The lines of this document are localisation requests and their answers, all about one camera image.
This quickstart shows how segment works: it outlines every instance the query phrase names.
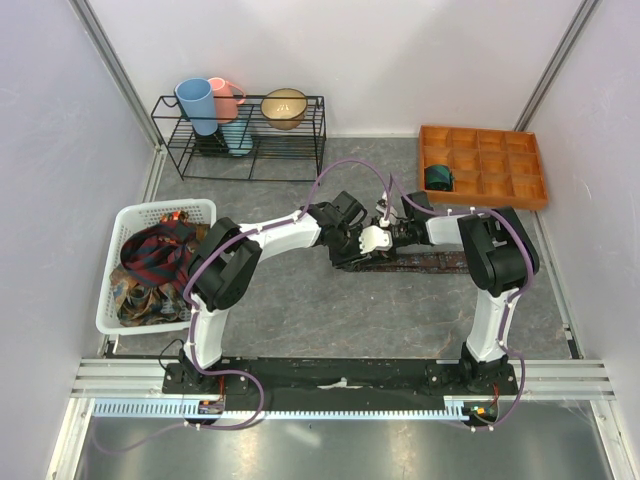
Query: patterned fabric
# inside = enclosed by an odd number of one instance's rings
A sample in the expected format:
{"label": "patterned fabric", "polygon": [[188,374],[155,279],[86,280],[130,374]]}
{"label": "patterned fabric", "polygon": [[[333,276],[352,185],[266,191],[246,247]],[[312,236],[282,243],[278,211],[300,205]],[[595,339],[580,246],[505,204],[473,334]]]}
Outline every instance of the patterned fabric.
{"label": "patterned fabric", "polygon": [[187,266],[209,225],[189,224],[186,212],[165,215],[161,223],[134,234],[111,273],[118,318],[123,326],[157,325],[188,319],[182,292]]}

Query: orange tray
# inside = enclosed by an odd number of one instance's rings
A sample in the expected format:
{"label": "orange tray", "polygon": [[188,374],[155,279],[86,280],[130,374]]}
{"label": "orange tray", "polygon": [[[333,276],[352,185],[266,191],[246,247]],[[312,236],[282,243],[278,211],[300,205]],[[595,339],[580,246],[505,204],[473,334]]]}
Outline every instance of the orange tray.
{"label": "orange tray", "polygon": [[[418,163],[433,203],[541,210],[549,202],[533,133],[423,125]],[[430,165],[451,169],[452,192],[425,188]]]}

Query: white plastic basket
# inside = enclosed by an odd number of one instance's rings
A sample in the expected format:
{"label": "white plastic basket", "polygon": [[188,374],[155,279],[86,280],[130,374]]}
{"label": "white plastic basket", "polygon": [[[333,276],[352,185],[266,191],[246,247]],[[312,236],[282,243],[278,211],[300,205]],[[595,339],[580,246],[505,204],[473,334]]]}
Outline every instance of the white plastic basket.
{"label": "white plastic basket", "polygon": [[96,313],[96,326],[102,333],[107,335],[140,335],[143,333],[182,330],[189,326],[188,319],[185,319],[187,321],[165,323],[162,325],[123,327],[116,314],[111,281],[109,280],[113,269],[120,264],[120,250],[124,242],[134,233],[157,224],[164,214],[175,212],[176,210],[188,212],[189,221],[193,223],[208,223],[213,225],[216,221],[215,204],[211,200],[193,198],[134,205],[120,210],[116,216],[116,223],[113,227],[111,243],[109,244],[107,263],[104,268],[104,276],[102,277],[98,311]]}

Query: bowl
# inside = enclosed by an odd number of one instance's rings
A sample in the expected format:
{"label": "bowl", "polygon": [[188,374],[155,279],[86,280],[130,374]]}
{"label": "bowl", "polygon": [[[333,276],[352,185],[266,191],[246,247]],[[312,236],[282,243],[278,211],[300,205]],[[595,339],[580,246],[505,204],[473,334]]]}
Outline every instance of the bowl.
{"label": "bowl", "polygon": [[307,111],[307,97],[293,88],[281,88],[271,92],[260,105],[262,115],[269,125],[278,130],[296,128]]}

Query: pink pitcher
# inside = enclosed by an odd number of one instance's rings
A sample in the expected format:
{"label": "pink pitcher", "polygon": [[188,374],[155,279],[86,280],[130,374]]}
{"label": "pink pitcher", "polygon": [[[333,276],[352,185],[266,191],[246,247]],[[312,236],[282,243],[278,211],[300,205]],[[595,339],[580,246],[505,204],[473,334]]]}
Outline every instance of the pink pitcher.
{"label": "pink pitcher", "polygon": [[238,116],[238,105],[242,105],[245,99],[242,98],[240,100],[236,100],[233,98],[231,87],[240,90],[243,97],[246,97],[247,94],[244,93],[244,90],[239,86],[234,85],[223,78],[210,78],[209,83],[213,89],[213,102],[216,104],[216,117],[218,117],[218,123],[229,123],[233,121]]}

